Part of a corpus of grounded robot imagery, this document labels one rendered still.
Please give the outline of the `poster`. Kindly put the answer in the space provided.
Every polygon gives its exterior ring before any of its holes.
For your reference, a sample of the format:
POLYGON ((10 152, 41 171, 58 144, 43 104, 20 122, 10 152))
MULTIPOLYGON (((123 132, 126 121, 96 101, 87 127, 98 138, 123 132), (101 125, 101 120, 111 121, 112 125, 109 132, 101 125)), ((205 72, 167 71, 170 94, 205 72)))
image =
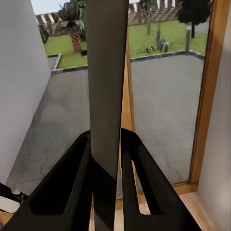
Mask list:
POLYGON ((114 231, 129 0, 85 0, 95 231, 114 231))

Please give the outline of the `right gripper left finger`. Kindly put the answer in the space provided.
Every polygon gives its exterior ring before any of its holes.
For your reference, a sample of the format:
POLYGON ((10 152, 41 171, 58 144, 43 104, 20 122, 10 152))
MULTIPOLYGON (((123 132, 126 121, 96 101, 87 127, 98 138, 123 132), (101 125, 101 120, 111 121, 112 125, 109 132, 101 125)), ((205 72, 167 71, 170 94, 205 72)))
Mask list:
POLYGON ((89 231, 93 185, 89 130, 68 148, 1 231, 89 231))

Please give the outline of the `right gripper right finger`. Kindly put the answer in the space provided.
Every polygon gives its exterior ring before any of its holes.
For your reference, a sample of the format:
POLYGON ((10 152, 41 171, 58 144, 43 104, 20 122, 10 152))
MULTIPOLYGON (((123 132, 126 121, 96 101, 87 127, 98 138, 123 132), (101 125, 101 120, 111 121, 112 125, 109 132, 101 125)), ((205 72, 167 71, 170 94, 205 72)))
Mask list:
POLYGON ((139 136, 121 129, 124 231, 202 231, 139 136), (139 209, 132 160, 150 210, 139 209))

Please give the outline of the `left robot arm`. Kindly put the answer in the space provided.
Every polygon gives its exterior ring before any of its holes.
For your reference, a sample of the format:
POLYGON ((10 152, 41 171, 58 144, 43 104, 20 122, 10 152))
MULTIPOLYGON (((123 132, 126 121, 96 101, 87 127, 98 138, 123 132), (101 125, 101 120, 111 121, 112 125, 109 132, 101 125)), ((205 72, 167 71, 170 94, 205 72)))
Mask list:
POLYGON ((15 213, 26 201, 28 196, 16 189, 0 183, 0 210, 9 213, 15 213))

